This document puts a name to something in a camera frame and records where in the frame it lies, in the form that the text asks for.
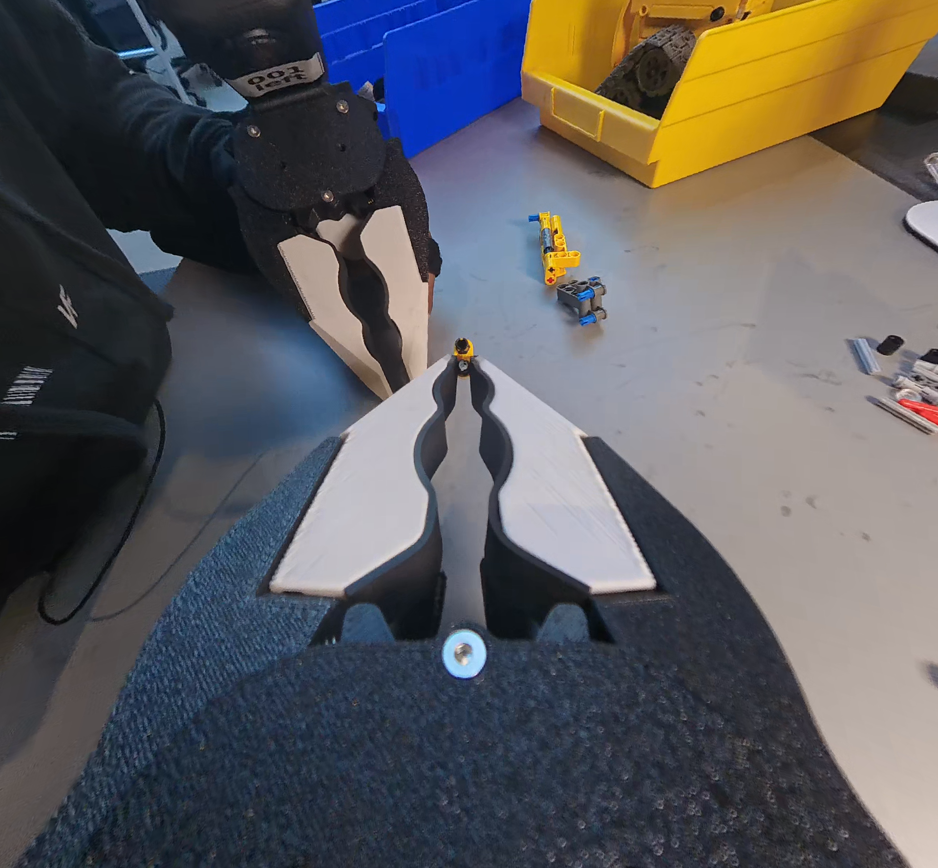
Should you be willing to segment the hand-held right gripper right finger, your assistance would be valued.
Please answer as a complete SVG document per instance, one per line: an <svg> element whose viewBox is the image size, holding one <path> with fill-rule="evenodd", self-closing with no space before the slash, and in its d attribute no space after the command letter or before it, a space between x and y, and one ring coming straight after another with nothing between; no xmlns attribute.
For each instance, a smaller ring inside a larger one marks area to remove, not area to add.
<svg viewBox="0 0 938 868"><path fill-rule="evenodd" d="M496 539L586 595L656 589L587 434L489 360L470 378Z"/></svg>

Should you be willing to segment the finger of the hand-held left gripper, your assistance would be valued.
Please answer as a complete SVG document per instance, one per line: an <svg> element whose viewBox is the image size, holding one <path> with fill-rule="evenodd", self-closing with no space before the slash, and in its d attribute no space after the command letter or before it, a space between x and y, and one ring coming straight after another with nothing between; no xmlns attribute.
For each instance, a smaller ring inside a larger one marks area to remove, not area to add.
<svg viewBox="0 0 938 868"><path fill-rule="evenodd" d="M387 293L389 319L402 340L410 379L428 368L428 283L422 279L400 206L376 210L360 234L361 249Z"/></svg>
<svg viewBox="0 0 938 868"><path fill-rule="evenodd" d="M309 325L380 400L392 394L383 369L365 343L364 327L343 298L344 264L329 241L302 234L277 245L310 315Z"/></svg>

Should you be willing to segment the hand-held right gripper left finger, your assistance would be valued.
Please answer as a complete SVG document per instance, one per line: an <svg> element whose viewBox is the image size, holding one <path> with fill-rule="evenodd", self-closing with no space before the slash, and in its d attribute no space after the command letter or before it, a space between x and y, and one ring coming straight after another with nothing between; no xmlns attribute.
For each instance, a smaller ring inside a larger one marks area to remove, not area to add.
<svg viewBox="0 0 938 868"><path fill-rule="evenodd" d="M316 597L423 597L442 566L431 484L447 454L458 363L441 358L358 419L292 534L269 589Z"/></svg>

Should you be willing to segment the yellow beam assembly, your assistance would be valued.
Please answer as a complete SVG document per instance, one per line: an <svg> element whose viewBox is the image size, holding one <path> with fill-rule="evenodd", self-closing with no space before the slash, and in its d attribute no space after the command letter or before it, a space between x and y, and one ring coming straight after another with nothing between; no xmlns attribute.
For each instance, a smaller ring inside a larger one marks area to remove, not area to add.
<svg viewBox="0 0 938 868"><path fill-rule="evenodd" d="M560 278L567 275L570 268L580 266L580 252L568 248L560 216L540 212L529 215L528 221L538 225L544 284L556 288Z"/></svg>

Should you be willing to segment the grey angled beam assembly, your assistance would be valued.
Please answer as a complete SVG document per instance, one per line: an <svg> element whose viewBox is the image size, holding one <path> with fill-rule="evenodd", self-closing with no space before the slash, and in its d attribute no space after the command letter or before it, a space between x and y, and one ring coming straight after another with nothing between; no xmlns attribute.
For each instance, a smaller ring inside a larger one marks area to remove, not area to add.
<svg viewBox="0 0 938 868"><path fill-rule="evenodd" d="M576 320L580 326L591 326L606 320L608 317L608 312L604 308L603 299L602 307L596 311L590 310L592 306L588 301L580 301L578 299L580 282L582 281L573 280L567 283L558 284L556 288L558 303L576 316Z"/></svg>

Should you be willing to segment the pile of red black parts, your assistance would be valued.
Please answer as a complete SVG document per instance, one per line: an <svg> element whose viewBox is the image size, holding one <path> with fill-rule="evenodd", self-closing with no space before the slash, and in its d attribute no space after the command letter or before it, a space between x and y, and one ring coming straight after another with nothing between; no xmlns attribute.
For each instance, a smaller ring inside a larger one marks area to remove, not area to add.
<svg viewBox="0 0 938 868"><path fill-rule="evenodd" d="M856 367L879 384L869 397L879 409L921 434L937 435L937 349L907 348L905 338L888 334L846 340Z"/></svg>

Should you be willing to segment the person's left forearm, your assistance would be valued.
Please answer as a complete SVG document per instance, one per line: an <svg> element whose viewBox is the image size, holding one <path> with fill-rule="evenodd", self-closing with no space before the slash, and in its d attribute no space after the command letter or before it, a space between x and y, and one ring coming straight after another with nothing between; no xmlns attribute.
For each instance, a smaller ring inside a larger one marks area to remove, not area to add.
<svg viewBox="0 0 938 868"><path fill-rule="evenodd" d="M230 118L91 41L56 0L1 0L2 247L58 240L120 260L109 232L259 272L229 189Z"/></svg>

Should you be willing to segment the blue plastic bin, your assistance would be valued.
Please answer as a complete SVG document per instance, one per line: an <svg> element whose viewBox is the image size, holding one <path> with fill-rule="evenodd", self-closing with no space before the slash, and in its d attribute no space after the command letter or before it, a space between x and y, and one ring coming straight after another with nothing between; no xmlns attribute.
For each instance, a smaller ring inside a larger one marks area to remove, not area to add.
<svg viewBox="0 0 938 868"><path fill-rule="evenodd" d="M379 126L412 158L521 95L532 0L330 0L329 78L384 85Z"/></svg>

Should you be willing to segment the person's torso black hoodie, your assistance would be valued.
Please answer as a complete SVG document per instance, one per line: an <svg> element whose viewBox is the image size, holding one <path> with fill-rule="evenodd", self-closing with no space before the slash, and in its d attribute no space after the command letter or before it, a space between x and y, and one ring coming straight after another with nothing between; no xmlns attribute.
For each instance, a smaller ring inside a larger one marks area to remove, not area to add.
<svg viewBox="0 0 938 868"><path fill-rule="evenodd" d="M2 174L2 602L143 462L171 311L69 181Z"/></svg>

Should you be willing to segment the yellow parts bin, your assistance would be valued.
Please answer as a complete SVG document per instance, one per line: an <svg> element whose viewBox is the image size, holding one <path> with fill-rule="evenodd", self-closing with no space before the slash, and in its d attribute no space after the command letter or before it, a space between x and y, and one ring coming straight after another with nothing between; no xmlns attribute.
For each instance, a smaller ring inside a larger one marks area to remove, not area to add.
<svg viewBox="0 0 938 868"><path fill-rule="evenodd" d="M522 99L651 189L879 109L937 29L937 0L779 0L703 33L656 119L595 93L633 3L532 0Z"/></svg>

